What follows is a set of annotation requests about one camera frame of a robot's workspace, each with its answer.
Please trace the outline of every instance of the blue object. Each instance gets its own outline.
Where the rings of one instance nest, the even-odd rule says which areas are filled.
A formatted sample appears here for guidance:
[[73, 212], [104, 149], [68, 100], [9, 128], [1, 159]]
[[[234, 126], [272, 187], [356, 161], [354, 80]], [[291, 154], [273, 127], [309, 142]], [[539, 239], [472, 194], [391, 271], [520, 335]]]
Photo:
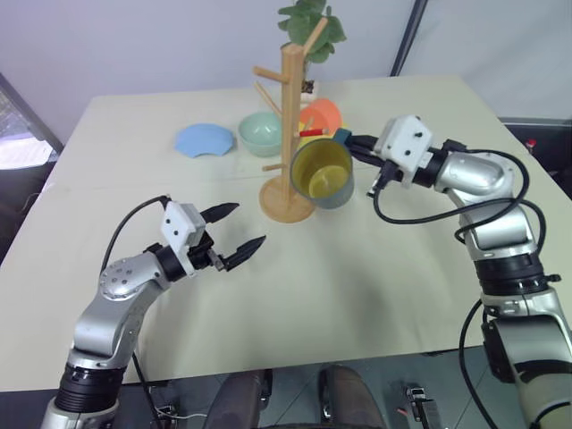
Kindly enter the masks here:
[[344, 128], [339, 128], [333, 135], [332, 140], [337, 141], [342, 146], [347, 147], [348, 140], [351, 138], [351, 131]]
[[282, 125], [272, 112], [259, 112], [244, 118], [239, 125], [240, 140], [256, 156], [280, 154]]
[[179, 131], [175, 149], [194, 158], [203, 154], [222, 156], [232, 147], [232, 132], [213, 123], [197, 123]]

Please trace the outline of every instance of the plant pot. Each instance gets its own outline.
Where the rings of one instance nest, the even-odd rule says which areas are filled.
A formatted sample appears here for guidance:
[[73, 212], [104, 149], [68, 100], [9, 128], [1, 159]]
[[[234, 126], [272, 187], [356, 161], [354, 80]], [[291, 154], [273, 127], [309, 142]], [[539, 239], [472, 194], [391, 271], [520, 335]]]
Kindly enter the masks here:
[[304, 107], [308, 106], [310, 103], [313, 103], [317, 100], [318, 89], [319, 89], [319, 84], [316, 80], [314, 80], [314, 88], [312, 90], [312, 93], [302, 92], [302, 96], [300, 98], [300, 108], [303, 109]]

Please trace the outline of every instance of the white tabletop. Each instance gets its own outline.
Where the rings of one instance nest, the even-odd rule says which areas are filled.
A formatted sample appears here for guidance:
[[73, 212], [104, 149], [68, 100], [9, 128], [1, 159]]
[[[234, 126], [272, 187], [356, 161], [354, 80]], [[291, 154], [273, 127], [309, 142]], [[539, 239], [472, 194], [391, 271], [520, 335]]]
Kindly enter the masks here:
[[[572, 205], [460, 80], [347, 81], [324, 84], [324, 94], [356, 133], [378, 134], [390, 117], [418, 114], [435, 131], [435, 145], [452, 138], [519, 156], [532, 177], [528, 198], [548, 219], [545, 271], [572, 278]], [[360, 167], [347, 205], [316, 210], [302, 223], [276, 223], [257, 202], [273, 176], [260, 167], [273, 160], [242, 147], [197, 159], [172, 148], [180, 128], [217, 122], [236, 129], [259, 106], [250, 88], [94, 100], [0, 269], [1, 390], [57, 386], [74, 323], [96, 293], [97, 270], [116, 224], [139, 202], [165, 192], [199, 209], [241, 204], [209, 225], [221, 253], [262, 234], [267, 240], [236, 270], [204, 270], [175, 283], [151, 307], [139, 341], [150, 379], [457, 347], [480, 288], [467, 252], [452, 237], [456, 219], [384, 223], [365, 196], [375, 169]], [[432, 190], [397, 184], [382, 199], [395, 217], [452, 208]], [[161, 240], [160, 219], [158, 207], [135, 216], [114, 257]], [[572, 291], [565, 282], [557, 289], [572, 317]], [[481, 341], [475, 323], [467, 342]], [[126, 381], [134, 380], [130, 370]]]

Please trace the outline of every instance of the gray wall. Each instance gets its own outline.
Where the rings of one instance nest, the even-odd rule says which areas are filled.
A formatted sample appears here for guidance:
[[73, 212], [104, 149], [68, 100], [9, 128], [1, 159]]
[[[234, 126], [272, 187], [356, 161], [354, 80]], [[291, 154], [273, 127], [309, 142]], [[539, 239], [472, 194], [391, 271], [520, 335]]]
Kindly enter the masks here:
[[[4, 0], [0, 72], [65, 142], [99, 95], [243, 87], [279, 69], [289, 0]], [[389, 74], [413, 0], [331, 0], [348, 41], [319, 80]]]
[[499, 116], [572, 117], [572, 2], [430, 0], [401, 74], [443, 73]]

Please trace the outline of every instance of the green bowl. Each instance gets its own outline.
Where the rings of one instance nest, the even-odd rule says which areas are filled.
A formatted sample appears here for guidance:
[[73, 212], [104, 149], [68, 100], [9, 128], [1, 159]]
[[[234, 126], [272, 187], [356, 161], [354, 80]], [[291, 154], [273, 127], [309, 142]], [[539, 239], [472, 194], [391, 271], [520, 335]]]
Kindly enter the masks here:
[[258, 112], [244, 118], [239, 125], [240, 141], [256, 156], [280, 154], [282, 125], [272, 112]]

